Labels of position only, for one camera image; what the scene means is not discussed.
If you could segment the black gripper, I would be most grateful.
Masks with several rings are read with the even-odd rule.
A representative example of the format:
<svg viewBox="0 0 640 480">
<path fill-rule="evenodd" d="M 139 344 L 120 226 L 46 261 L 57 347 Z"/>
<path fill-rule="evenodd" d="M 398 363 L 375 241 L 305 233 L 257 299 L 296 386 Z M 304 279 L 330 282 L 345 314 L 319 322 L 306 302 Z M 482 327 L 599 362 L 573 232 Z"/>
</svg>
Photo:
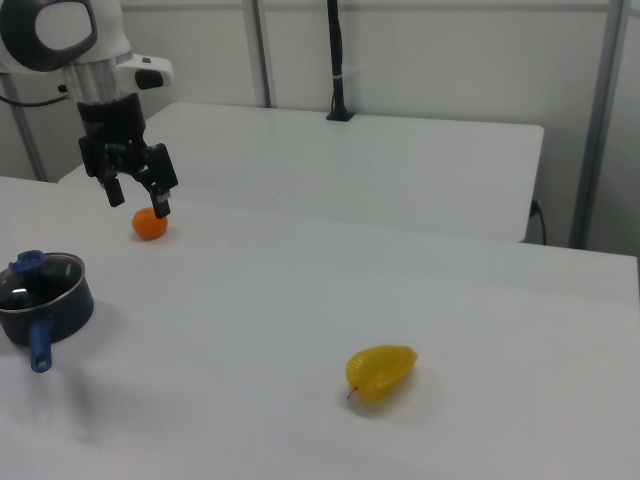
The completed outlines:
<svg viewBox="0 0 640 480">
<path fill-rule="evenodd" d="M 85 129 L 85 136 L 79 139 L 85 171 L 104 189 L 109 205 L 117 207 L 125 201 L 118 172 L 134 172 L 134 179 L 149 193 L 155 217 L 166 218 L 171 213 L 171 189 L 178 185 L 178 179 L 166 146 L 146 146 L 139 96 L 130 94 L 107 103 L 78 103 L 77 108 Z M 124 152 L 121 161 L 117 162 L 111 146 Z"/>
</svg>

